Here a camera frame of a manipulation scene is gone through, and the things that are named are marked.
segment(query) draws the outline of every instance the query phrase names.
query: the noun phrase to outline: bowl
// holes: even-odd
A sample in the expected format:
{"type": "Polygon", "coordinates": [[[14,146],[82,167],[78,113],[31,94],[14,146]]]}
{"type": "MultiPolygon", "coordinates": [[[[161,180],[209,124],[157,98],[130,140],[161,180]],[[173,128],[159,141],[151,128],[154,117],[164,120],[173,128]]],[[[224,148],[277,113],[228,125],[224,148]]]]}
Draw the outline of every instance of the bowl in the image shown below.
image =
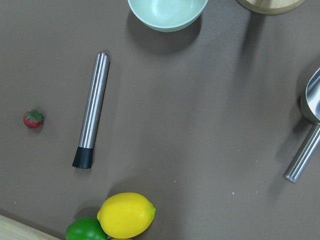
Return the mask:
{"type": "Polygon", "coordinates": [[[175,32],[192,24],[208,0],[128,0],[133,14],[148,27],[175,32]]]}

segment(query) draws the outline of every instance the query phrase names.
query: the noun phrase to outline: lemon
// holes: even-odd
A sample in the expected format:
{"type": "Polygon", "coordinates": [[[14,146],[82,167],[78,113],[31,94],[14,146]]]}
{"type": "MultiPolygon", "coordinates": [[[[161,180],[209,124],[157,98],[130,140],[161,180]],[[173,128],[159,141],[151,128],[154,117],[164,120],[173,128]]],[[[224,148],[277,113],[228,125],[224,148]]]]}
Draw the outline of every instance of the lemon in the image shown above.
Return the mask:
{"type": "Polygon", "coordinates": [[[155,214],[154,205],[144,196],[135,192],[123,192],[104,201],[97,219],[110,237],[129,239],[145,231],[155,214]]]}

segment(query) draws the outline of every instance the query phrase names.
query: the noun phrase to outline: brown table surface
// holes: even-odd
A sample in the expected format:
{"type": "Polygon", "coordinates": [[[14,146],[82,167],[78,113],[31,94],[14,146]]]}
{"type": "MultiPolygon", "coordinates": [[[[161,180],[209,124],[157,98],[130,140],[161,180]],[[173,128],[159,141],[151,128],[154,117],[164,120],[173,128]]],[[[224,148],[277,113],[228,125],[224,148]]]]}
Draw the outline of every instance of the brown table surface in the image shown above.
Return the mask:
{"type": "Polygon", "coordinates": [[[275,16],[211,0],[191,26],[152,30],[126,0],[0,3],[0,214],[64,238],[104,200],[157,208],[136,240],[318,240],[320,152],[283,179],[311,124],[320,1],[275,16]],[[110,71],[91,170],[72,167],[96,54],[110,71]],[[38,129],[23,114],[45,115],[38,129]]]}

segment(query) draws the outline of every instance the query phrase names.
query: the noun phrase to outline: ice scoop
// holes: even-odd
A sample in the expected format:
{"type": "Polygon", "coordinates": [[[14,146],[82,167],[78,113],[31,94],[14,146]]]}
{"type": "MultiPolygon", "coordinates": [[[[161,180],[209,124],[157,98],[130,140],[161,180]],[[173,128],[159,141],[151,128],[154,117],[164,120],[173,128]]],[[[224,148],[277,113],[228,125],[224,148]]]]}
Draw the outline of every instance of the ice scoop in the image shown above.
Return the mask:
{"type": "Polygon", "coordinates": [[[72,164],[73,167],[90,169],[92,166],[109,65],[109,56],[104,52],[98,53],[95,60],[88,101],[85,108],[79,145],[72,164]]]}
{"type": "Polygon", "coordinates": [[[314,73],[301,96],[303,116],[312,127],[284,173],[284,178],[296,184],[320,140],[320,68],[314,73]]]}

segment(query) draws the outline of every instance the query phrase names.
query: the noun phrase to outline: strawberry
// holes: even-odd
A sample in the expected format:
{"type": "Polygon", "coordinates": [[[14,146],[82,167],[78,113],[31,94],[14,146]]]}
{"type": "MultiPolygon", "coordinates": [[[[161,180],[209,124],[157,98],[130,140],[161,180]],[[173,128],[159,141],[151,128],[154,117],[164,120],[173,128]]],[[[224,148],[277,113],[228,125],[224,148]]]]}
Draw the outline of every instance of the strawberry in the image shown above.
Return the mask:
{"type": "Polygon", "coordinates": [[[23,115],[23,123],[30,129],[39,127],[44,121],[44,116],[37,110],[27,111],[23,115]]]}

